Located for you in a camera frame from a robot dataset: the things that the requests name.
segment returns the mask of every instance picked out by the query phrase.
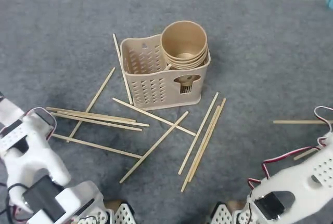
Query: cable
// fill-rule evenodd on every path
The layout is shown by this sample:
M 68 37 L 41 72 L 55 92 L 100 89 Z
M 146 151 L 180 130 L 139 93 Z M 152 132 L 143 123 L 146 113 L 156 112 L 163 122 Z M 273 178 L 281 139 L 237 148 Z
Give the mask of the cable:
M 1 187 L 7 187 L 7 185 L 6 185 L 5 183 L 3 183 L 3 182 L 0 182 L 0 186 L 1 186 Z M 1 210 L 1 211 L 0 211 L 0 215 L 3 215 L 3 214 L 6 212 L 6 210 L 7 210 L 7 208 Z
M 330 107 L 326 107 L 326 106 L 317 106 L 315 109 L 314 109 L 314 114 L 315 116 L 320 119 L 321 121 L 323 121 L 324 123 L 326 123 L 328 125 L 328 128 L 329 128 L 329 132 L 332 132 L 332 125 L 330 124 L 330 122 L 328 120 L 326 120 L 325 118 L 319 116 L 319 114 L 317 113 L 317 110 L 318 109 L 327 109 L 327 110 L 330 110 L 330 111 L 333 111 L 333 108 L 330 108 Z M 325 140 L 326 137 L 319 137 L 317 138 L 317 142 L 320 146 L 322 147 L 325 147 L 326 145 L 322 142 L 323 140 Z
M 21 184 L 21 183 L 13 184 L 8 188 L 8 190 L 7 190 L 8 193 L 7 193 L 7 197 L 6 197 L 6 214 L 7 214 L 7 219 L 8 219 L 9 224 L 14 224 L 12 212 L 11 212 L 11 206 L 9 205 L 9 191 L 15 187 L 22 187 L 24 189 L 29 189 L 26 185 Z
M 86 220 L 86 219 L 89 219 L 89 218 L 93 218 L 97 224 L 97 218 L 95 216 L 92 216 L 92 215 L 89 215 L 87 217 L 84 217 L 84 218 L 81 218 L 80 220 Z
M 330 107 L 327 107 L 327 106 L 317 106 L 316 108 L 314 108 L 314 111 L 313 111 L 314 114 L 316 115 L 316 117 L 318 119 L 322 120 L 323 122 L 325 122 L 328 125 L 328 127 L 329 127 L 329 131 L 332 132 L 332 125 L 325 118 L 323 118 L 323 117 L 321 117 L 321 116 L 318 115 L 318 113 L 317 113 L 318 109 L 327 109 L 327 110 L 333 111 L 333 108 L 330 108 Z
M 250 203 L 249 203 L 249 211 L 250 211 L 250 216 L 249 216 L 249 220 L 248 220 L 247 224 L 250 224 L 251 219 L 252 219 L 252 210 L 251 210 L 251 204 Z
M 261 180 L 258 179 L 253 179 L 253 178 L 248 178 L 248 185 L 251 189 L 254 189 L 254 185 L 252 184 L 252 182 L 254 183 L 261 183 Z
M 267 167 L 266 167 L 266 164 L 267 163 L 274 163 L 274 162 L 278 162 L 278 161 L 281 161 L 291 155 L 294 155 L 294 154 L 297 154 L 297 153 L 300 153 L 300 152 L 303 152 L 303 151 L 306 151 L 306 150 L 309 150 L 309 149 L 318 149 L 320 150 L 320 148 L 317 148 L 317 147 L 313 147 L 313 146 L 307 146 L 307 147 L 304 147 L 304 148 L 300 148 L 300 149 L 296 149 L 296 150 L 293 150 L 293 151 L 290 151 L 286 154 L 283 154 L 283 155 L 280 155 L 280 156 L 277 156 L 275 158 L 271 158 L 271 159 L 267 159 L 265 161 L 263 161 L 261 163 L 261 167 L 262 169 L 264 170 L 264 173 L 266 175 L 266 178 L 269 179 L 270 178 L 270 174 L 267 170 Z

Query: plastic utensil caddy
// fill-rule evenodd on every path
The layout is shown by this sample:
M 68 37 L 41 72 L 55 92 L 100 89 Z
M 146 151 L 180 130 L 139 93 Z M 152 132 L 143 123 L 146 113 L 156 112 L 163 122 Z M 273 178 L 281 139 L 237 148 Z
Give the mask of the plastic utensil caddy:
M 199 67 L 167 70 L 160 40 L 159 34 L 147 38 L 127 38 L 120 44 L 123 69 L 134 106 L 155 110 L 198 103 L 211 61 L 209 52 Z

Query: paper cup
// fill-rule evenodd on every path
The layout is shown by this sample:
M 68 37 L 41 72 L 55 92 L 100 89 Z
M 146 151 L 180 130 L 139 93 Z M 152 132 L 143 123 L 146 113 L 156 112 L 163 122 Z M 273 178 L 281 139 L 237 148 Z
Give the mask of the paper cup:
M 162 32 L 161 47 L 171 61 L 193 60 L 207 49 L 207 35 L 197 23 L 177 21 Z

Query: carpet floor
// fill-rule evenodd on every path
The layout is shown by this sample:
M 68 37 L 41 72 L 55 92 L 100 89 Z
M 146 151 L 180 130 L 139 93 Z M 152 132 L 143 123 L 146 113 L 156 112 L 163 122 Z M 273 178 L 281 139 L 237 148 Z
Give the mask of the carpet floor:
M 332 107 L 333 12 L 324 1 L 0 0 L 1 92 L 24 110 L 84 111 L 116 67 L 91 111 L 134 118 L 150 127 L 139 133 L 84 123 L 75 137 L 136 154 L 144 154 L 169 126 L 111 100 L 127 101 L 112 33 L 121 42 L 161 33 L 177 20 L 205 28 L 212 62 L 197 105 L 152 113 L 174 122 L 188 110 L 182 126 L 197 131 L 215 92 L 220 92 L 218 102 L 227 98 L 184 193 L 181 186 L 193 154 L 183 174 L 177 172 L 193 137 L 178 129 L 123 184 L 119 180 L 137 159 L 49 141 L 72 175 L 70 186 L 93 181 L 106 199 L 127 200 L 137 223 L 202 224 L 217 201 L 246 198 L 246 179 L 264 177 L 264 159 L 316 145 L 327 126 L 273 125 L 272 120 L 311 120 L 315 106 Z M 69 135 L 75 125 L 59 118 L 56 133 Z M 274 174 L 294 164 L 287 159 L 269 169 Z M 6 178 L 1 167 L 0 181 Z M 332 207 L 329 203 L 299 223 L 330 224 Z M 3 216 L 0 222 L 7 220 Z

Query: white robot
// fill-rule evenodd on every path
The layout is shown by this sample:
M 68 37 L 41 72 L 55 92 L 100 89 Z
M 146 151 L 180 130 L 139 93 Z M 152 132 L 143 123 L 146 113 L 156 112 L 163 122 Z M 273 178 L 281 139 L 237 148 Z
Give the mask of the white robot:
M 225 204 L 217 204 L 211 224 L 292 224 L 319 211 L 333 197 L 333 133 L 318 139 L 319 152 L 303 163 L 283 169 L 270 177 L 267 163 L 286 158 L 304 147 L 262 163 L 266 178 L 249 179 L 252 188 L 243 210 L 230 213 Z M 116 214 L 106 209 L 103 195 L 91 181 L 65 188 L 70 181 L 60 157 L 48 145 L 56 121 L 43 108 L 24 113 L 0 93 L 0 157 L 8 172 L 7 217 L 10 224 L 11 202 L 33 216 L 29 224 L 135 224 L 132 211 L 122 204 Z M 34 182 L 40 169 L 49 174 Z M 260 185 L 254 187 L 252 182 Z
M 333 198 L 333 132 L 331 124 L 316 113 L 319 108 L 333 110 L 319 106 L 314 111 L 329 126 L 329 132 L 318 138 L 319 145 L 265 160 L 262 168 L 266 177 L 248 180 L 252 191 L 244 209 L 230 213 L 225 204 L 218 203 L 211 216 L 211 224 L 292 224 L 321 210 Z M 319 152 L 270 177 L 265 164 L 310 149 L 318 149 Z
M 9 199 L 33 216 L 29 224 L 135 224 L 131 208 L 123 203 L 116 214 L 106 209 L 103 195 L 92 181 L 65 188 L 71 176 L 48 139 L 56 128 L 53 116 L 43 108 L 24 113 L 0 93 L 0 157 L 8 172 L 7 218 L 13 222 Z M 40 169 L 48 175 L 38 181 Z

